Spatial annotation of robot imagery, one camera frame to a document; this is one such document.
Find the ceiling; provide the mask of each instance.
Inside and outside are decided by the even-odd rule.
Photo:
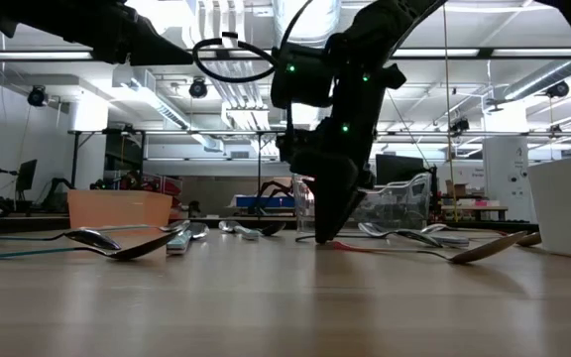
[[[370,1],[343,0],[337,31],[348,28],[354,15]],[[245,0],[246,38],[249,43],[262,49],[274,45],[275,25],[270,0]],[[529,48],[529,47],[571,47],[571,29],[562,15],[555,9],[538,10],[542,5],[523,0],[450,0],[447,4],[444,31],[444,11],[440,9],[422,22],[403,44],[404,48]],[[499,12],[509,8],[532,8],[534,11]],[[186,48],[182,41],[182,29],[171,28],[164,36]],[[0,50],[71,50],[80,49],[52,35],[20,26],[14,39],[2,40]],[[508,85],[526,77],[549,63],[549,60],[400,60],[400,69],[408,82],[400,90],[390,91],[385,100],[379,120],[379,130],[405,129],[402,119],[410,130],[433,130],[442,121],[433,125],[436,119],[466,99],[468,94],[489,85]],[[263,71],[266,63],[253,61],[256,72]],[[99,62],[75,63],[9,63],[11,69],[22,76],[34,74],[73,74],[85,79],[105,91],[110,97],[111,120],[134,123],[137,127],[162,129],[163,117],[147,103],[134,100],[129,89],[112,87],[114,65]],[[222,98],[209,82],[209,94],[203,99],[191,99],[188,86],[195,75],[200,75],[194,65],[156,66],[149,70],[157,78],[157,91],[170,98],[172,103],[199,125],[207,129],[227,129],[221,120]],[[571,77],[567,80],[571,87]],[[274,129],[282,126],[282,113],[270,105],[271,79],[261,80],[258,85],[264,101],[269,105],[269,121]],[[547,128],[551,122],[571,117],[571,99],[555,100],[552,110],[545,97],[531,96],[524,100],[530,129]],[[478,107],[464,113],[471,127],[482,128],[484,113]]]

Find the desk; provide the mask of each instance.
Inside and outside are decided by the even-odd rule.
[[[0,261],[0,357],[571,356],[571,258],[510,248],[464,267],[293,237]]]
[[[442,210],[454,210],[455,207],[454,206],[442,206]],[[457,210],[461,211],[461,210],[465,210],[465,211],[474,211],[475,212],[475,219],[478,221],[482,220],[482,212],[498,212],[499,214],[499,219],[501,221],[505,221],[506,220],[506,212],[508,211],[508,208],[505,206],[486,206],[486,207],[482,207],[482,206],[461,206],[458,205],[457,206]]]

